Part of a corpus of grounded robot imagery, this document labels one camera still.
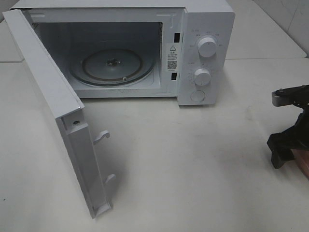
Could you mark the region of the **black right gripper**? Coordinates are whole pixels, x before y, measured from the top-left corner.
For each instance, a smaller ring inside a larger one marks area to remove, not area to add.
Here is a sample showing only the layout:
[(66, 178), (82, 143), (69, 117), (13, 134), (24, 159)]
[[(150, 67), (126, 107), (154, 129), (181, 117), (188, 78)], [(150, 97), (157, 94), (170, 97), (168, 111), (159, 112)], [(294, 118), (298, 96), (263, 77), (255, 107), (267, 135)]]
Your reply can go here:
[(271, 134), (267, 145), (270, 148), (271, 163), (275, 169), (295, 159), (293, 149), (309, 149), (309, 113), (303, 112), (290, 128)]

